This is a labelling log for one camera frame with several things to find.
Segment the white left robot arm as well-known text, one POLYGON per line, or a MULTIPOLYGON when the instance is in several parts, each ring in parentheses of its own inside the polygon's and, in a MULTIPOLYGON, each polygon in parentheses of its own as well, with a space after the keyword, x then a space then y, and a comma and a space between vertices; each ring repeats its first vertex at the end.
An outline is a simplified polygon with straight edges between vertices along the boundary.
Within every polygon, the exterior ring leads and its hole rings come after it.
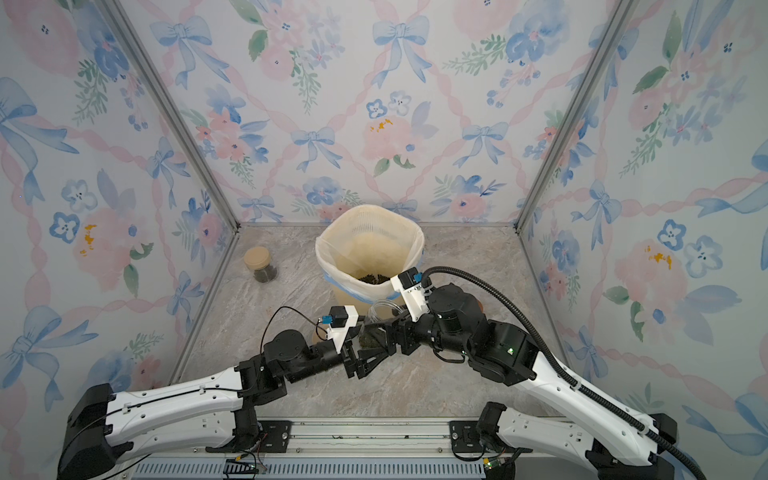
POLYGON ((260 354, 204 378, 168 387, 116 392, 108 383, 85 390, 66 421, 56 476, 92 479, 118 463, 151 453, 202 446, 214 453, 252 448, 261 436, 256 409, 284 397, 287 386, 343 366, 363 378, 394 353, 380 333, 356 351, 358 328, 310 345, 285 330, 260 354))

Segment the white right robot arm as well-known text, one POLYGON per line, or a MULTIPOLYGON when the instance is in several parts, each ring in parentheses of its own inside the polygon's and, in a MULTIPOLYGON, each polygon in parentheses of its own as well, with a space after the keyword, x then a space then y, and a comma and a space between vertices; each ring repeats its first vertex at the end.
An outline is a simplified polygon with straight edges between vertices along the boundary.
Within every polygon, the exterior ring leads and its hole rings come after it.
POLYGON ((555 408, 565 422, 515 413, 489 402, 476 423, 485 447, 547 453, 600 479, 672 479, 677 424, 666 414, 647 415, 567 369, 527 320, 520 325, 490 320, 479 301, 459 286, 402 291, 407 313, 385 323, 383 346, 345 352, 352 375, 361 378, 384 358, 420 346, 454 352, 483 378, 524 392, 555 408))

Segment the glass jar with tea leaves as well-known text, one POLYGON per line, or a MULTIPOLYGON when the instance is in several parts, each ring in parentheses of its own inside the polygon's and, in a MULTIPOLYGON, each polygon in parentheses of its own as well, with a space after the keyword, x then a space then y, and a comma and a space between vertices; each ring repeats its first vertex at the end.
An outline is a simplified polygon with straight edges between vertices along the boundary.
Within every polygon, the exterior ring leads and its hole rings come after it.
POLYGON ((362 349, 385 348, 388 344, 386 328, 406 308, 393 300, 378 300, 368 310, 361 325, 358 342, 362 349))

